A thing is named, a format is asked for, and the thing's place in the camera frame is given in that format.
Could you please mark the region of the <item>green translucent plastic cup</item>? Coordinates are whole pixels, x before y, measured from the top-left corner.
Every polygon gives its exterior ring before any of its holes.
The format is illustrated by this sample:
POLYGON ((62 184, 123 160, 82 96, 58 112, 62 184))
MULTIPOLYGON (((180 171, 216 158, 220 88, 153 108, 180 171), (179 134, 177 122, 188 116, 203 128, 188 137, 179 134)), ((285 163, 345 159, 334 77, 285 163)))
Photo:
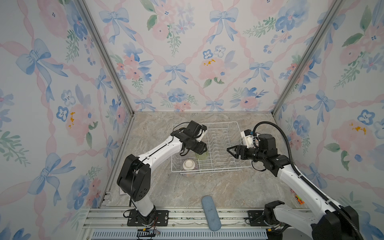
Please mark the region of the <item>green translucent plastic cup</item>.
POLYGON ((205 152, 205 153, 203 153, 201 155, 196 154, 196 158, 199 161, 209 160, 210 159, 210 154, 209 154, 209 152, 205 152))

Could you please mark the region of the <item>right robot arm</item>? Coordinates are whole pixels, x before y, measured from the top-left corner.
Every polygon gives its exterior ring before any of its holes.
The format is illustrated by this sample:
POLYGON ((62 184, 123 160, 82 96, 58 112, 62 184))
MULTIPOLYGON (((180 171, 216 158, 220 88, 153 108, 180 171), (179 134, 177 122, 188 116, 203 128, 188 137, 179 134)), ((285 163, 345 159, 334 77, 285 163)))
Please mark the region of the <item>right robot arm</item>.
POLYGON ((285 155, 278 154, 272 135, 258 136, 258 145, 237 145, 227 148, 235 159, 263 163, 266 170, 287 184, 310 208, 303 213, 282 201, 265 204, 264 222, 269 226, 284 224, 293 227, 313 240, 361 240, 359 215, 350 206, 331 199, 285 155))

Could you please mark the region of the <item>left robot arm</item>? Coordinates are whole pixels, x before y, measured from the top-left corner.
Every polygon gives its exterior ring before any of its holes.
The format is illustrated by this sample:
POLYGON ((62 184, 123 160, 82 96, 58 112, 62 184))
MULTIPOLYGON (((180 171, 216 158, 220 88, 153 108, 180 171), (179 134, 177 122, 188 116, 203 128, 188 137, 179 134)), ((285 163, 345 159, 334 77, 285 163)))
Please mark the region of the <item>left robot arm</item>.
POLYGON ((190 121, 186 127, 173 128, 170 136, 152 150, 139 156, 130 154, 125 158, 117 185, 130 196, 135 207, 130 211, 130 218, 134 222, 149 226, 156 221, 156 207, 148 196, 152 171, 175 154, 184 156, 190 151, 198 155, 205 153, 208 148, 202 139, 206 132, 207 126, 190 121))

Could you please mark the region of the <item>white ribbed bowl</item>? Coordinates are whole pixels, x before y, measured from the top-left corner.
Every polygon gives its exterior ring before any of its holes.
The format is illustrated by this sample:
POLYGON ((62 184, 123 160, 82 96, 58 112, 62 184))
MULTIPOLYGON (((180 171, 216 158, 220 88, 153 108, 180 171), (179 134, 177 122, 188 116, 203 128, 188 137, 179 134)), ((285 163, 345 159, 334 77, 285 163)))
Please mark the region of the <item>white ribbed bowl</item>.
POLYGON ((184 177, 193 177, 196 175, 196 163, 193 160, 185 160, 183 162, 183 171, 182 175, 184 177))

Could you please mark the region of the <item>blue oval sponge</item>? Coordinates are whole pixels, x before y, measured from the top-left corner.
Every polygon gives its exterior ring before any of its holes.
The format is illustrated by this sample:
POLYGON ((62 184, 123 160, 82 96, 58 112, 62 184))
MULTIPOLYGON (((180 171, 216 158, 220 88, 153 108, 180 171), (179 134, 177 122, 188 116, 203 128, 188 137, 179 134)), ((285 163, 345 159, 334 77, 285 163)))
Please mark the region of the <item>blue oval sponge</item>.
POLYGON ((222 223, 213 198, 211 196, 204 196, 202 198, 202 207, 210 230, 213 232, 220 230, 222 223))

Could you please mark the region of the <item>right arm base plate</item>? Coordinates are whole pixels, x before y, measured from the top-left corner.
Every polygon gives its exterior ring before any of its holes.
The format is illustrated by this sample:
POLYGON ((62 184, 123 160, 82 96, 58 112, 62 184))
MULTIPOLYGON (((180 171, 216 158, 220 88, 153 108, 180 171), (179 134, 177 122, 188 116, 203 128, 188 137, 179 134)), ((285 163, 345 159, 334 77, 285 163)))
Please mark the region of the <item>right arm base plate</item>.
POLYGON ((245 218, 245 223, 251 227, 267 227, 264 211, 249 210, 248 216, 245 218))

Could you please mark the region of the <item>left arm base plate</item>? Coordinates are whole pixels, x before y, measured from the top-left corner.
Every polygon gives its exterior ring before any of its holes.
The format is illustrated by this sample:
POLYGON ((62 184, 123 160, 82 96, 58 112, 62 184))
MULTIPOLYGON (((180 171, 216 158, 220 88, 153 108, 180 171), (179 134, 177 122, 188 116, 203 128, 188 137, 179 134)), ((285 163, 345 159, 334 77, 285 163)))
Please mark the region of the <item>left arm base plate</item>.
POLYGON ((129 210, 127 218, 128 227, 167 227, 169 222, 169 213, 167 210, 156 210, 150 212, 148 216, 143 216, 137 210, 129 210))

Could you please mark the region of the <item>aluminium front rail frame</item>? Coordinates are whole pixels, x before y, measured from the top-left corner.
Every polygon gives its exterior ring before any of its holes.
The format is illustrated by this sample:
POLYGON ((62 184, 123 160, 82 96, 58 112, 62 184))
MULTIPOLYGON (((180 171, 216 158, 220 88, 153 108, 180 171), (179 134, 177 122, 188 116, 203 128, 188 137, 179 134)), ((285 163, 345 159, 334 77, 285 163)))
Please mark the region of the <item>aluminium front rail frame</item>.
MULTIPOLYGON (((251 227, 245 223, 249 210, 264 208, 217 208, 222 223, 220 230, 210 230, 203 208, 159 208, 167 210, 167 227, 128 227, 129 207, 105 207, 89 211, 79 235, 80 240, 267 240, 269 230, 281 230, 284 224, 267 227, 251 227)), ((310 208, 293 208, 308 213, 310 208)), ((311 239, 309 236, 288 227, 284 236, 294 239, 311 239)))

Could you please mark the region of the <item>left aluminium corner post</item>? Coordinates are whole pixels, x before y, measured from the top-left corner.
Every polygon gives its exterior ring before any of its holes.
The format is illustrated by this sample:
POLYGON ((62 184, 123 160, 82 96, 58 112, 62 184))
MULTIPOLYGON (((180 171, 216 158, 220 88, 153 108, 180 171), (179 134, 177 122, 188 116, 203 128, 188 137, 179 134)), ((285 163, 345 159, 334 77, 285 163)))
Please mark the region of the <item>left aluminium corner post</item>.
POLYGON ((120 94, 120 96, 122 98, 123 104, 127 108, 130 117, 133 117, 134 116, 133 108, 132 108, 131 104, 129 103, 129 99, 128 99, 128 96, 124 90, 124 86, 121 83, 115 68, 113 67, 112 60, 108 54, 108 51, 107 51, 105 44, 103 43, 102 36, 100 35, 100 32, 99 32, 99 30, 95 24, 95 21, 94 21, 92 14, 91 14, 88 6, 87 6, 86 1, 74 0, 74 3, 76 5, 76 7, 79 9, 80 15, 82 16, 82 18, 85 21, 85 25, 88 28, 90 35, 95 42, 96 48, 97 48, 97 50, 101 56, 101 59, 105 63, 105 66, 106 66, 106 68, 107 68, 107 70, 108 70, 108 72, 112 78, 112 81, 115 84, 115 86, 118 90, 118 93, 120 94))

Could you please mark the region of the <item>aluminium corner post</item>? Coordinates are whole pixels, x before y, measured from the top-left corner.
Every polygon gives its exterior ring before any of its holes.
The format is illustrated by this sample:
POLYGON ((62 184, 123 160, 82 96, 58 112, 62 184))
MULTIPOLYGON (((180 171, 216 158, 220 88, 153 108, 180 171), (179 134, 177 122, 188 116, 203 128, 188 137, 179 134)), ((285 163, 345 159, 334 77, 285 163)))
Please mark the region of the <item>aluminium corner post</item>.
POLYGON ((301 58, 301 61, 298 64, 297 69, 293 72, 291 79, 288 81, 287 85, 282 91, 282 94, 279 96, 277 103, 271 111, 273 117, 276 117, 278 115, 279 110, 282 108, 283 104, 285 103, 285 100, 287 99, 291 90, 294 88, 294 85, 296 84, 297 80, 301 76, 302 72, 304 71, 308 62, 311 60, 312 56, 317 51, 320 42, 326 36, 326 33, 331 27, 332 22, 336 19, 340 8, 344 4, 344 2, 345 1, 343 0, 331 1, 331 5, 323 18, 323 22, 317 28, 312 41, 308 45, 301 58))
POLYGON ((133 117, 134 116, 133 108, 132 108, 131 104, 129 103, 129 99, 128 99, 128 96, 124 90, 124 86, 121 83, 115 68, 113 67, 112 60, 108 54, 108 51, 107 51, 105 44, 103 43, 102 36, 100 35, 100 32, 99 32, 99 30, 95 24, 95 21, 94 21, 92 14, 91 14, 88 6, 87 6, 86 1, 74 0, 74 3, 76 5, 76 7, 79 9, 80 15, 82 16, 82 18, 85 21, 85 25, 88 28, 90 35, 95 42, 96 48, 97 48, 97 50, 101 56, 101 59, 105 63, 105 66, 106 66, 106 68, 107 68, 107 70, 108 70, 108 72, 112 78, 112 81, 115 84, 115 86, 118 90, 118 93, 120 94, 120 96, 122 98, 123 104, 127 108, 130 117, 133 117))

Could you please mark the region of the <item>right aluminium corner post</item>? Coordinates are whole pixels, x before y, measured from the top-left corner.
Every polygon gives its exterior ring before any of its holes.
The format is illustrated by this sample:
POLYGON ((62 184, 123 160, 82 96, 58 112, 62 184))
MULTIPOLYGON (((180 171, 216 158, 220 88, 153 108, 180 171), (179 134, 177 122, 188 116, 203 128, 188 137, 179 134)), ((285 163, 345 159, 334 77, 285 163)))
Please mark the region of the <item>right aluminium corner post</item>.
POLYGON ((301 61, 298 64, 297 69, 293 72, 291 79, 288 81, 287 85, 282 91, 282 94, 279 96, 277 103, 271 111, 273 117, 276 117, 278 115, 279 110, 282 108, 283 104, 285 103, 285 100, 287 99, 291 90, 294 88, 294 85, 296 84, 297 80, 301 76, 302 72, 304 71, 308 62, 311 60, 312 56, 317 51, 320 42, 326 36, 326 33, 331 27, 332 22, 336 19, 340 8, 344 4, 344 2, 345 1, 343 0, 331 1, 331 5, 323 18, 323 22, 317 28, 312 41, 308 45, 301 58, 301 61))

